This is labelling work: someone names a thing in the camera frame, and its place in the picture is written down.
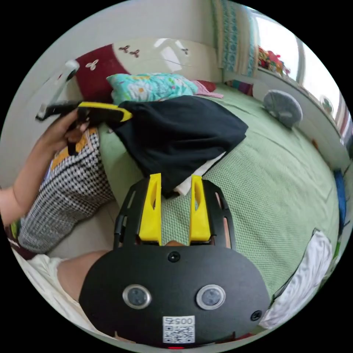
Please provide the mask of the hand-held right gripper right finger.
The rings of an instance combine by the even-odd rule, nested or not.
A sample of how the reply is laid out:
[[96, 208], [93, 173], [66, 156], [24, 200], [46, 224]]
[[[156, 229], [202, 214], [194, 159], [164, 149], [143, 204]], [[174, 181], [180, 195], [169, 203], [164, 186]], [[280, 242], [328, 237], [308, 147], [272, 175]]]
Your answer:
[[211, 237], [202, 177], [192, 175], [189, 244], [208, 242]]

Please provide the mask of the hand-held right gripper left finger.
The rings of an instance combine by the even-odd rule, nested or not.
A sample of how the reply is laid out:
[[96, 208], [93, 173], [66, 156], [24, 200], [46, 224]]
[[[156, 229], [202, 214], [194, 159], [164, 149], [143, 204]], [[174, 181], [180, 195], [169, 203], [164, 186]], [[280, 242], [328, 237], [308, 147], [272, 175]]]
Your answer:
[[147, 185], [139, 229], [142, 242], [161, 246], [161, 174], [151, 174]]

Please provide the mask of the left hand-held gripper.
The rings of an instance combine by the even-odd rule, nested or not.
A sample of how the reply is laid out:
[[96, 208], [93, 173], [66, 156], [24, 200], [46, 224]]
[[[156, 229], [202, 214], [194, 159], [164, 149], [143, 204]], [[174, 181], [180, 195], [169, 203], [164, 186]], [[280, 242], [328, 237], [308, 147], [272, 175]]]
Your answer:
[[89, 102], [89, 101], [59, 101], [49, 105], [43, 104], [36, 115], [36, 120], [43, 122], [49, 117], [58, 115], [62, 118], [70, 112], [77, 111], [76, 122], [73, 122], [69, 130], [76, 128], [78, 124], [89, 123], [97, 126], [103, 122], [121, 122], [132, 118], [132, 113], [114, 104]]

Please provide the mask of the person's left hand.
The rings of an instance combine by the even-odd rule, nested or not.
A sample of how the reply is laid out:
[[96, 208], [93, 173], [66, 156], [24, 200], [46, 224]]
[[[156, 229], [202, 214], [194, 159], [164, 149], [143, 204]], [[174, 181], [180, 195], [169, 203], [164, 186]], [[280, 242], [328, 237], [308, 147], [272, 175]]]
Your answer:
[[78, 122], [78, 112], [56, 119], [40, 137], [40, 149], [54, 156], [69, 143], [79, 142], [89, 126], [88, 122]]

